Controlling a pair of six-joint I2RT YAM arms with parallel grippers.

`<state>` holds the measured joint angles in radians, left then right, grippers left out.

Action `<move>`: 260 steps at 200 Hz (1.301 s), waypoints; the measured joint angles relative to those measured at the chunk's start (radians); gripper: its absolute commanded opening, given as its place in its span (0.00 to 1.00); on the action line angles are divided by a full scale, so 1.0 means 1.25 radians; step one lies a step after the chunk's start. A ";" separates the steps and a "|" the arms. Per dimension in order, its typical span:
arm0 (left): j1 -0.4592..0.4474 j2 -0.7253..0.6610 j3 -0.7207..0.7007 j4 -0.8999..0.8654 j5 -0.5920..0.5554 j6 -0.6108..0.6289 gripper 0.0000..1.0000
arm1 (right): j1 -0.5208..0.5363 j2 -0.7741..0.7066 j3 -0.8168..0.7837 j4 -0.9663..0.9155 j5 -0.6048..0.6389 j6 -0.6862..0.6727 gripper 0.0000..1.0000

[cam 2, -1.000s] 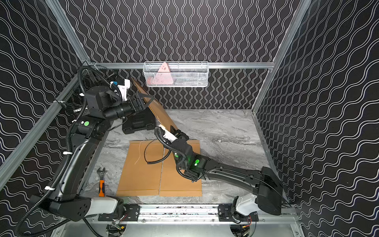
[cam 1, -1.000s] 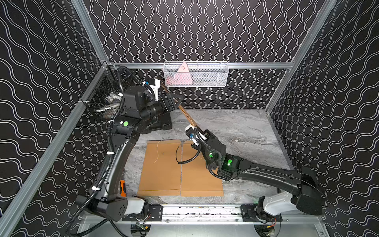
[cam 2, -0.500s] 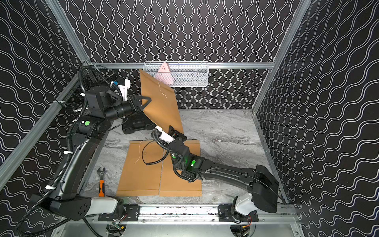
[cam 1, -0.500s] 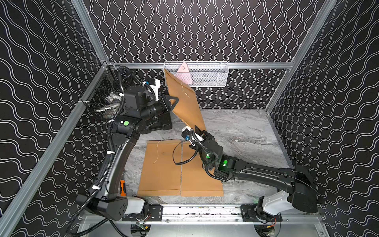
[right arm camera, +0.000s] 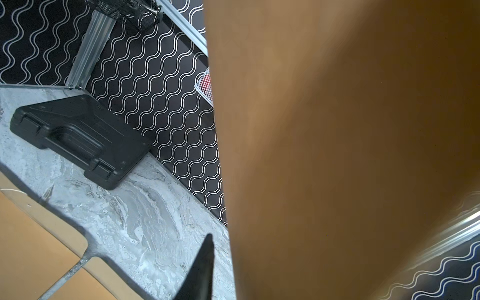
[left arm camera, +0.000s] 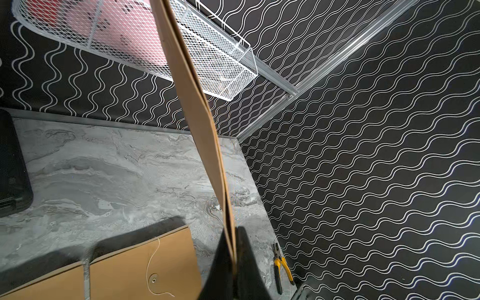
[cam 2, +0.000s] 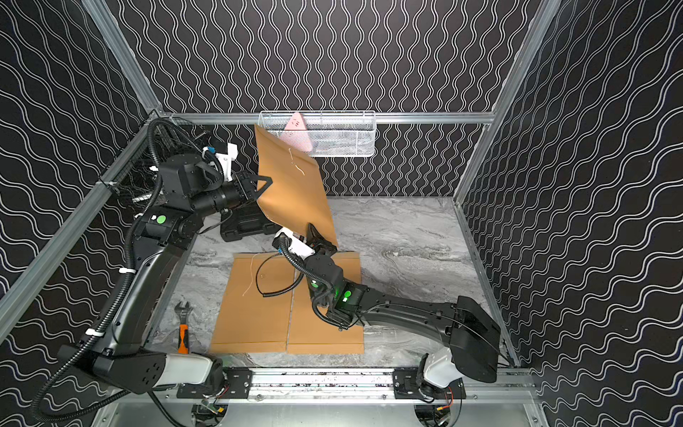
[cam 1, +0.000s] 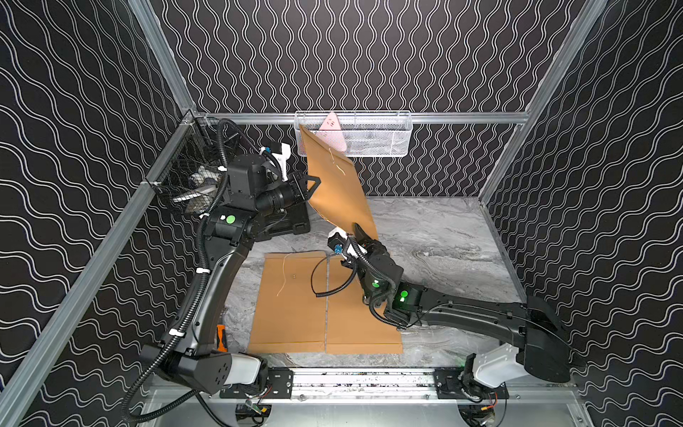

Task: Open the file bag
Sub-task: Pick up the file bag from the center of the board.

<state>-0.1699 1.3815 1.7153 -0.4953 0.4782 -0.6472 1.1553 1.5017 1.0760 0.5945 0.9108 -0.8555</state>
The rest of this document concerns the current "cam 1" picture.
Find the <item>brown file bag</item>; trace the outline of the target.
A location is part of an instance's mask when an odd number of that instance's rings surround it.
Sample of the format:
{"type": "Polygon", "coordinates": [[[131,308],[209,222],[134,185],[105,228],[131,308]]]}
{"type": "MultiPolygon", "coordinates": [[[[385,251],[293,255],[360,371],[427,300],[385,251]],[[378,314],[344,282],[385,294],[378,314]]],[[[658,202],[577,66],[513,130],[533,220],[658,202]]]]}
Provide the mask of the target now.
{"type": "Polygon", "coordinates": [[[354,163],[330,149],[307,128],[300,127],[308,175],[321,179],[309,203],[328,222],[353,233],[358,223],[372,239],[379,239],[375,220],[354,163]]]}
{"type": "Polygon", "coordinates": [[[265,255],[250,353],[325,350],[325,301],[311,291],[311,281],[327,282],[326,260],[322,251],[265,255]]]}
{"type": "Polygon", "coordinates": [[[325,301],[325,352],[333,355],[402,354],[396,328],[373,317],[363,303],[363,290],[354,279],[345,290],[325,301]]]}

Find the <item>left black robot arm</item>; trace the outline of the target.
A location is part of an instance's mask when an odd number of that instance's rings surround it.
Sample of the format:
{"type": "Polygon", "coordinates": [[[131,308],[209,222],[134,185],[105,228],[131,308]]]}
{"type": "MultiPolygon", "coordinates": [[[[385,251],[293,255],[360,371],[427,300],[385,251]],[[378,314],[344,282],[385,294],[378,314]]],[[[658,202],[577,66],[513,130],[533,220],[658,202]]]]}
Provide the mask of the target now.
{"type": "Polygon", "coordinates": [[[216,125],[218,187],[198,215],[197,268],[181,309],[159,344],[147,344],[146,365],[122,401],[122,419],[146,423],[190,399],[202,400],[225,386],[245,387],[245,396],[269,389],[265,360],[218,349],[217,327],[233,281],[254,244],[282,235],[309,232],[307,203],[317,177],[286,171],[285,149],[257,146],[228,118],[216,125]],[[187,388],[165,407],[135,414],[131,405],[154,374],[187,388]]]}

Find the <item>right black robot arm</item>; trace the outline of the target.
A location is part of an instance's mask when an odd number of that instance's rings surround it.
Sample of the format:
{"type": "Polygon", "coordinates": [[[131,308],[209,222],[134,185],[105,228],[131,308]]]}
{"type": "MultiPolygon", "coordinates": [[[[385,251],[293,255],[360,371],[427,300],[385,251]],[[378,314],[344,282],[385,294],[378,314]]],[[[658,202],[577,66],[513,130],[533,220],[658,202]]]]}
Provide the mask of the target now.
{"type": "Polygon", "coordinates": [[[363,302],[376,320],[398,330],[451,327],[499,341],[494,350],[469,355],[457,374],[457,391],[472,399],[482,400],[528,375],[565,384],[579,365],[567,329],[541,298],[487,302],[410,283],[386,246],[358,224],[351,232],[334,228],[327,245],[359,281],[363,302]]]}

